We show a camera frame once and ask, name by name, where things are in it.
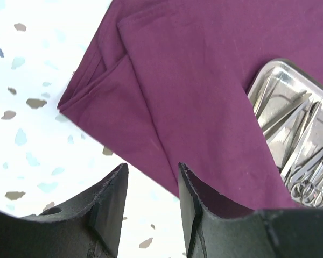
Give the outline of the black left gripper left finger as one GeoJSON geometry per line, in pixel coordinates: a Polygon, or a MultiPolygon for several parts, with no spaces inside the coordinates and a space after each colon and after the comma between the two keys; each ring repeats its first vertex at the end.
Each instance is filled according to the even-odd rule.
{"type": "Polygon", "coordinates": [[[0,257],[117,257],[128,165],[39,215],[0,211],[0,257]]]}

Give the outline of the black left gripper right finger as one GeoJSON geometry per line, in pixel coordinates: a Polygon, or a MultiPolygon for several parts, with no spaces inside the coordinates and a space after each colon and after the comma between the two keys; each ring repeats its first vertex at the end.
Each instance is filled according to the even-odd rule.
{"type": "Polygon", "coordinates": [[[323,209],[254,211],[179,164],[187,257],[323,257],[323,209]]]}

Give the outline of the steel surgical scissors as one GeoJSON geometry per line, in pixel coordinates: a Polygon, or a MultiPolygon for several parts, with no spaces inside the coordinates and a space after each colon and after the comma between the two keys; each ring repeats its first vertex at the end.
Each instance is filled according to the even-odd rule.
{"type": "Polygon", "coordinates": [[[323,152],[317,152],[290,178],[293,201],[307,207],[323,207],[323,152]]]}

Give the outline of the purple cloth wrap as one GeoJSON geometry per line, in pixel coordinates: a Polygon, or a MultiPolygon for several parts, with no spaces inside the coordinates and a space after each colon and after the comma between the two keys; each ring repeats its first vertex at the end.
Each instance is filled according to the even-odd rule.
{"type": "Polygon", "coordinates": [[[58,109],[173,194],[188,165],[226,218],[295,208],[245,94],[277,57],[323,84],[323,1],[113,1],[58,109]]]}

